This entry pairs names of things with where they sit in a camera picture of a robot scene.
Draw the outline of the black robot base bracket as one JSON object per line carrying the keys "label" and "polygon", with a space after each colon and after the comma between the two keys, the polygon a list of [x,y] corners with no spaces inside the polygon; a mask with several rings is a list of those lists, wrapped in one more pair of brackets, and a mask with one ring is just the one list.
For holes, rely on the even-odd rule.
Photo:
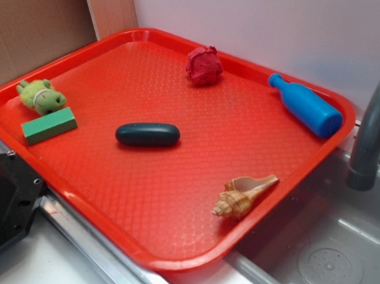
{"label": "black robot base bracket", "polygon": [[0,253],[29,234],[44,180],[19,155],[0,153]]}

